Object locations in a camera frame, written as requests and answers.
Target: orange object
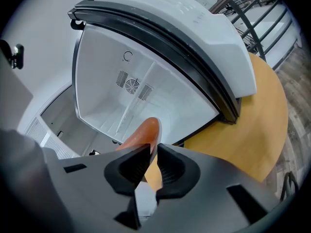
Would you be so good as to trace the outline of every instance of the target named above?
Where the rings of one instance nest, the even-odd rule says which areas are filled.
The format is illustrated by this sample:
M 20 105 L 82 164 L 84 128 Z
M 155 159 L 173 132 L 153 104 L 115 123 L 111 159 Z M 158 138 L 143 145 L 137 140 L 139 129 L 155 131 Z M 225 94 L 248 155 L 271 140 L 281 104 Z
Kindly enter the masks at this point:
M 156 117 L 150 117 L 135 130 L 135 132 L 116 150 L 122 150 L 140 144 L 150 144 L 150 153 L 153 153 L 161 139 L 161 124 Z

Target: metal railing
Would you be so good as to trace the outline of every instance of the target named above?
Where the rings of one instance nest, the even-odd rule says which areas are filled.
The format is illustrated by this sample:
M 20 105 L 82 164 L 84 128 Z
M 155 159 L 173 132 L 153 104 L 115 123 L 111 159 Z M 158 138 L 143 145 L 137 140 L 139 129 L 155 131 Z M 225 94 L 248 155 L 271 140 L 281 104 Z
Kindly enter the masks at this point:
M 272 3 L 272 5 L 252 24 L 246 16 L 246 12 L 249 11 L 251 8 L 256 6 L 262 6 Z M 226 16 L 237 14 L 232 20 L 231 23 L 236 23 L 239 19 L 243 21 L 247 29 L 243 32 L 239 29 L 241 38 L 243 39 L 245 46 L 249 52 L 258 53 L 259 56 L 266 61 L 265 55 L 273 48 L 273 46 L 280 40 L 280 38 L 286 33 L 290 25 L 292 24 L 292 20 L 290 19 L 282 32 L 276 37 L 276 39 L 266 48 L 263 50 L 262 41 L 267 37 L 267 35 L 276 27 L 276 25 L 282 20 L 285 16 L 287 9 L 285 8 L 284 11 L 280 14 L 280 16 L 276 19 L 273 25 L 259 38 L 255 27 L 259 25 L 264 18 L 271 13 L 271 11 L 278 5 L 282 3 L 281 0 L 219 0 L 215 5 L 210 8 L 210 12 L 213 14 L 222 13 Z

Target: circular fan grille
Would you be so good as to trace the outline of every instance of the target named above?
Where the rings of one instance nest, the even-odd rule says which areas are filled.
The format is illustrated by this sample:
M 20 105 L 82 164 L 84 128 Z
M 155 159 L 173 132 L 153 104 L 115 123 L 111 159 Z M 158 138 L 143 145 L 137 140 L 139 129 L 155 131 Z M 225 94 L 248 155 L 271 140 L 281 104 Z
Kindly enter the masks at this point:
M 139 83 L 137 82 L 137 80 L 128 80 L 125 83 L 125 89 L 131 94 L 134 94 L 138 87 Z

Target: refrigerator door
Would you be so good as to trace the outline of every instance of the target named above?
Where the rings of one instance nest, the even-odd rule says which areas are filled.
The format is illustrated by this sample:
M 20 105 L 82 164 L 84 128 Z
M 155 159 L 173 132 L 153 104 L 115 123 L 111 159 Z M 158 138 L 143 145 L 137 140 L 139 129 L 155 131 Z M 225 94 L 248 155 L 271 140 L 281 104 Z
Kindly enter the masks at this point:
M 219 114 L 176 68 L 119 33 L 87 24 L 75 52 L 78 117 L 118 142 L 157 117 L 161 142 L 173 144 Z
M 94 0 L 139 8 L 171 23 L 209 55 L 235 98 L 256 93 L 245 45 L 225 15 L 213 15 L 195 0 Z

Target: fan vent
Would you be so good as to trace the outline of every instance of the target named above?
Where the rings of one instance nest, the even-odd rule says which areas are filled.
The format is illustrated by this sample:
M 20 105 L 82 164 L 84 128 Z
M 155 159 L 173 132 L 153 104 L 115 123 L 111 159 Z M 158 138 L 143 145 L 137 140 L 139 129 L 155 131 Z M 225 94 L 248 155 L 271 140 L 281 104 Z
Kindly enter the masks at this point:
M 152 92 L 152 88 L 145 84 L 138 98 L 140 98 L 141 100 L 146 100 L 149 97 L 151 92 Z
M 125 83 L 125 89 L 131 94 L 134 94 L 138 87 L 139 83 L 137 82 L 137 80 L 128 80 Z
M 126 72 L 120 71 L 116 82 L 117 85 L 123 88 L 127 76 L 128 74 Z

